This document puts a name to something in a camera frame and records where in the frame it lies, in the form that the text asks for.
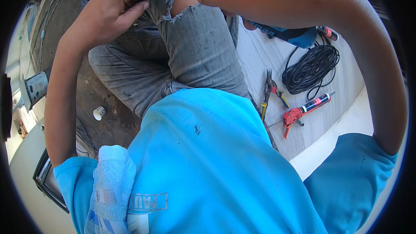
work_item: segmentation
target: ripped jeans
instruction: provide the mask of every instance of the ripped jeans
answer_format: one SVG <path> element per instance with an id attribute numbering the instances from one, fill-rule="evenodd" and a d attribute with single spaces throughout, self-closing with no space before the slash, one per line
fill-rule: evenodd
<path id="1" fill-rule="evenodd" d="M 201 4 L 174 18 L 174 0 L 149 0 L 140 17 L 156 26 L 130 29 L 88 54 L 102 83 L 139 118 L 182 88 L 214 88 L 250 99 L 236 44 L 238 20 Z"/>

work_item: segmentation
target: blue t-shirt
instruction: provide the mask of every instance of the blue t-shirt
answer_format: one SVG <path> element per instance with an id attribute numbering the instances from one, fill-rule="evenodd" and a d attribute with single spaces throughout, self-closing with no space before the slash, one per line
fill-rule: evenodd
<path id="1" fill-rule="evenodd" d="M 342 135 L 302 182 L 248 99 L 207 88 L 151 106 L 128 152 L 137 173 L 127 217 L 142 233 L 354 233 L 397 158 L 371 136 Z M 75 157 L 54 169 L 78 233 L 96 165 Z"/>

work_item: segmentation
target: light blue towel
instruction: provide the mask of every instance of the light blue towel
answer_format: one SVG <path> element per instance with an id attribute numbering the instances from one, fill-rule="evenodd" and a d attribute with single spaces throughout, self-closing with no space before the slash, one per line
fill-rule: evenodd
<path id="1" fill-rule="evenodd" d="M 85 222 L 85 234 L 127 234 L 127 206 L 132 194 L 136 166 L 127 149 L 102 146 L 94 170 L 94 187 Z"/>

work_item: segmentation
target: cable bundle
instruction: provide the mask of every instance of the cable bundle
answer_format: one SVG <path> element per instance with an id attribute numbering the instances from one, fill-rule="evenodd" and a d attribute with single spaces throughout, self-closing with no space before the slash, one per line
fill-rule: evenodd
<path id="1" fill-rule="evenodd" d="M 290 58 L 298 47 L 289 55 L 282 74 L 282 81 L 290 94 L 294 95 L 309 90 L 307 99 L 310 101 L 318 94 L 320 87 L 327 86 L 332 82 L 335 77 L 335 66 L 340 61 L 340 53 L 328 40 L 327 42 L 328 44 L 324 43 L 323 45 L 315 42 L 315 47 L 309 49 L 298 63 L 290 67 L 288 67 Z M 332 69 L 334 69 L 332 79 L 325 85 L 322 85 L 324 77 Z M 315 88 L 318 88 L 315 95 L 309 98 L 310 92 Z"/>

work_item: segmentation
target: white cup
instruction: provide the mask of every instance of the white cup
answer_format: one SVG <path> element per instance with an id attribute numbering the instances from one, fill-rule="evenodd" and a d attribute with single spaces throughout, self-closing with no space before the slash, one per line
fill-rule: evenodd
<path id="1" fill-rule="evenodd" d="M 100 121 L 102 119 L 102 117 L 105 115 L 105 108 L 103 106 L 99 106 L 92 113 L 93 113 L 95 119 Z"/>

